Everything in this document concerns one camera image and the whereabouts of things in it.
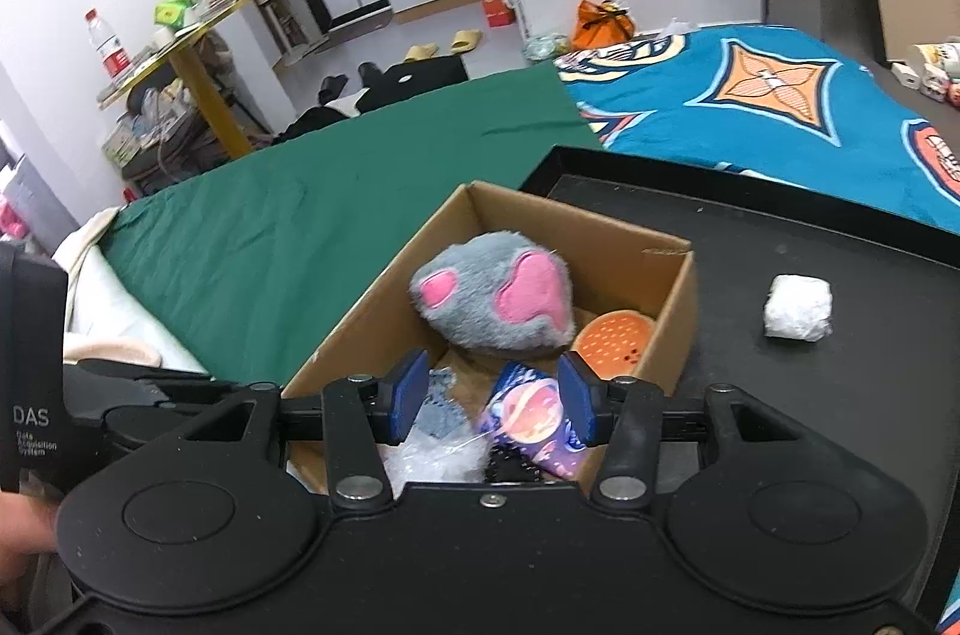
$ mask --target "black shoe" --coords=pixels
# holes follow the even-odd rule
[[[380,82],[380,78],[383,77],[383,71],[373,61],[365,61],[358,66],[357,73],[360,74],[360,83],[364,88],[376,86]]]
[[[320,83],[320,92],[317,95],[317,103],[321,107],[328,105],[333,100],[337,100],[347,87],[349,78],[345,74],[338,74],[336,77],[325,77],[323,83]]]

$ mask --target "screw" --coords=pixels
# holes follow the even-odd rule
[[[383,483],[371,476],[345,477],[337,483],[337,494],[354,501],[373,499],[383,491]]]
[[[507,504],[507,498],[502,494],[483,494],[480,496],[480,504],[484,507],[503,507]]]
[[[647,493],[647,484],[638,477],[613,476],[600,481],[600,494],[607,499],[626,502],[640,499]]]

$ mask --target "finger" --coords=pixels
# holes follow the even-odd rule
[[[35,496],[0,492],[0,550],[46,553],[54,550],[56,505]]]
[[[0,589],[19,579],[27,570],[27,563],[27,557],[22,553],[0,549]]]

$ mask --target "orange plush burger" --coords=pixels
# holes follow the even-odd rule
[[[654,332],[654,322],[637,311],[613,311],[597,316],[573,341],[571,350],[583,357],[605,381],[632,375]]]

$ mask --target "bed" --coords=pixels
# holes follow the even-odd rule
[[[571,53],[608,150],[747,172],[960,233],[960,162],[866,67],[798,30],[720,26]]]
[[[598,141],[960,233],[960,162],[928,121],[800,31],[738,25],[574,53],[335,124],[131,205],[101,246],[208,371],[283,384],[455,186],[516,188],[551,146]]]
[[[457,185],[597,139],[550,65],[431,92],[122,210],[120,282],[211,374],[285,384]]]

